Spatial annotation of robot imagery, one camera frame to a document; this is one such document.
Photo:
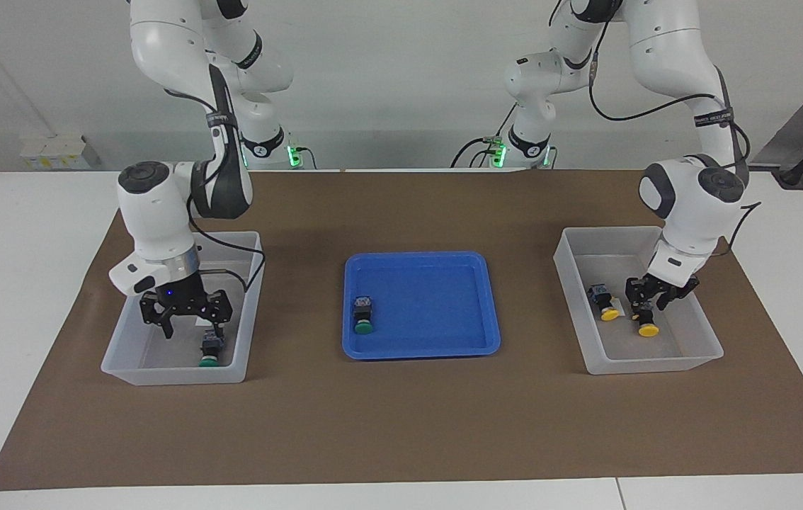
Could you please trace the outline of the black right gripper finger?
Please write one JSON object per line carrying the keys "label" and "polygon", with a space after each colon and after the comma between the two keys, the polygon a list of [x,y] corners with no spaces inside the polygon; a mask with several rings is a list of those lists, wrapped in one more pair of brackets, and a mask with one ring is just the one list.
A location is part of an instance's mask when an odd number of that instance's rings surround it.
{"label": "black right gripper finger", "polygon": [[177,307],[171,303],[161,302],[158,295],[142,295],[139,298],[140,313],[146,324],[161,327],[165,339],[172,339],[174,327],[171,318]]}
{"label": "black right gripper finger", "polygon": [[232,305],[226,291],[217,290],[207,295],[207,304],[204,306],[204,319],[210,323],[210,328],[204,333],[205,346],[224,346],[224,326],[232,319]]}

